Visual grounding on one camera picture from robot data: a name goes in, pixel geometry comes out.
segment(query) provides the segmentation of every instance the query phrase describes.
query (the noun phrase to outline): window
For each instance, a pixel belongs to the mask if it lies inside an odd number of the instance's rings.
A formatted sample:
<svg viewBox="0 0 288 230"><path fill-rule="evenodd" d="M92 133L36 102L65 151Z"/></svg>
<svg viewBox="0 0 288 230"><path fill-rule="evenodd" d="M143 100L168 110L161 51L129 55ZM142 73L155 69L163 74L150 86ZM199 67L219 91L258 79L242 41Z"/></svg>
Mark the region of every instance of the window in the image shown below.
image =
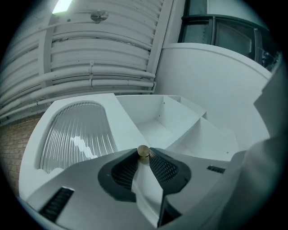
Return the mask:
<svg viewBox="0 0 288 230"><path fill-rule="evenodd" d="M281 53L269 31L236 17L207 14L206 0L186 0L178 42L219 46L271 71Z"/></svg>

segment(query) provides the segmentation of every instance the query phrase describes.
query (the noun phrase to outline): clear ribbed plastic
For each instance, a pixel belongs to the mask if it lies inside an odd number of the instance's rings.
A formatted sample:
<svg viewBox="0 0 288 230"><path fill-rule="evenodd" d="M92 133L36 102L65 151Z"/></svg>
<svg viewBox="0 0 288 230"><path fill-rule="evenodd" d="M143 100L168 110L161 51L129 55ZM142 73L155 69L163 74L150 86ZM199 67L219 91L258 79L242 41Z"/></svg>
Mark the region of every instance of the clear ribbed plastic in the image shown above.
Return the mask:
<svg viewBox="0 0 288 230"><path fill-rule="evenodd" d="M83 102L60 111L51 123L39 168L50 173L117 151L105 109Z"/></svg>

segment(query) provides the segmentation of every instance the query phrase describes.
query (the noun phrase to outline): black vent grille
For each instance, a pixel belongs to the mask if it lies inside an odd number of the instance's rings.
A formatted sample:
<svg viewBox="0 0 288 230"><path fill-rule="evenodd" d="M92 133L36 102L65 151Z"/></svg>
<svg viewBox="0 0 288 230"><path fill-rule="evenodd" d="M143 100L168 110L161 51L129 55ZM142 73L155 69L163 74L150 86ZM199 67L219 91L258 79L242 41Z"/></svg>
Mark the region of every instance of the black vent grille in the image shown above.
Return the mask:
<svg viewBox="0 0 288 230"><path fill-rule="evenodd" d="M138 155L134 154L125 158L112 168L112 178L124 188L131 190L133 177L138 168Z"/></svg>
<svg viewBox="0 0 288 230"><path fill-rule="evenodd" d="M74 190L69 188L61 188L52 199L40 211L40 214L48 220L55 222L68 200L72 196Z"/></svg>
<svg viewBox="0 0 288 230"><path fill-rule="evenodd" d="M216 167L213 165L208 166L207 168L208 170L214 171L214 172L218 172L218 173L224 173L225 172L225 168L220 168L220 167Z"/></svg>
<svg viewBox="0 0 288 230"><path fill-rule="evenodd" d="M160 185L172 180L178 173L176 165L150 151L150 168Z"/></svg>

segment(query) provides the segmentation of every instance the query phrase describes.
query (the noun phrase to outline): brick floor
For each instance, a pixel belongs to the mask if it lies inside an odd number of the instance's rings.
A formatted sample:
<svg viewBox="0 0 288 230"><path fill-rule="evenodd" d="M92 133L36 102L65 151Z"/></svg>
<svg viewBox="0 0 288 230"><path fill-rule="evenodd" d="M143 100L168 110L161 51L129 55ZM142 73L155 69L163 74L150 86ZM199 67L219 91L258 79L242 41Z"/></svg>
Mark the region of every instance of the brick floor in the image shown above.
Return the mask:
<svg viewBox="0 0 288 230"><path fill-rule="evenodd" d="M42 114L0 127L0 165L15 195L19 195L19 172L26 144Z"/></svg>

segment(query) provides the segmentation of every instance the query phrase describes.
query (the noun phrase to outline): white conduit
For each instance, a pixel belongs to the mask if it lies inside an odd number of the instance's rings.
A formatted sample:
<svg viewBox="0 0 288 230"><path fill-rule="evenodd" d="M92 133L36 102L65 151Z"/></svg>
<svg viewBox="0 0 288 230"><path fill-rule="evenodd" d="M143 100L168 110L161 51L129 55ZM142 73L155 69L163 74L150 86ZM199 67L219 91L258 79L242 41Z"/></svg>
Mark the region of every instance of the white conduit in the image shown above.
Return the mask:
<svg viewBox="0 0 288 230"><path fill-rule="evenodd" d="M103 67L103 66L93 66L92 69L89 69L89 66L83 67L72 67L67 68L65 70L54 71L50 73L43 74L41 76L35 77L33 79L27 80L18 86L11 88L8 92L4 93L2 97L0 97L0 104L11 98L12 96L22 92L27 88L31 88L35 85L39 85L41 82L47 80L55 80L61 77L66 76L77 76L77 75L90 75L90 71L93 75L121 75L121 76L137 76L142 78L154 79L155 74L131 70L122 67Z"/></svg>
<svg viewBox="0 0 288 230"><path fill-rule="evenodd" d="M48 102L54 102L57 100L61 100L61 99L65 99L65 98L70 98L70 97L78 97L78 96L85 96L85 95L91 95L91 94L100 94L100 93L153 93L154 90L105 90L105 91L97 91L97 92L87 92L87 93L76 93L76 94L69 94L69 95L65 95L65 96L60 96L60 97L54 97L54 98L49 98L43 101L39 101L39 102L34 102L31 103L29 105L23 106L21 108L18 108L16 110L13 110L11 112L8 112L2 116L0 116L0 119L10 116L14 113L18 113L21 112L25 109L29 109L35 106L39 106L39 105L43 105L46 104Z"/></svg>
<svg viewBox="0 0 288 230"><path fill-rule="evenodd" d="M139 86L139 87L153 87L153 82L143 82L143 81L134 81L134 80L81 80L81 81L73 81L62 83L58 85L49 86L43 89L39 89L35 92L32 92L28 95L25 95L21 98L16 99L15 101L9 103L5 107L0 110L0 115L9 111L10 109L21 105L29 100L38 99L42 96L51 93L59 93L63 90L72 89L72 88L81 88L81 87L93 87L93 86Z"/></svg>

